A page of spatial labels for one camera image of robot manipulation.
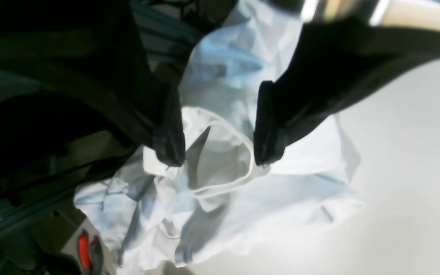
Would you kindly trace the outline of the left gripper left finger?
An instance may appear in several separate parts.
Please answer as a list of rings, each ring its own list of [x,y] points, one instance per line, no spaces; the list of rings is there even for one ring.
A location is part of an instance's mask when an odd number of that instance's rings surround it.
[[[162,163],[183,164],[178,90],[150,71],[127,0],[0,0],[0,69],[56,87]]]

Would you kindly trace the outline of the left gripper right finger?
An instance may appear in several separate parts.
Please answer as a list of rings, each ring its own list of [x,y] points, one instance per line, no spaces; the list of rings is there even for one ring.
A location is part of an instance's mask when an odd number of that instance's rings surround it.
[[[254,131],[258,166],[328,116],[362,101],[400,75],[440,59],[440,32],[370,27],[357,18],[302,28],[287,70],[261,83]]]

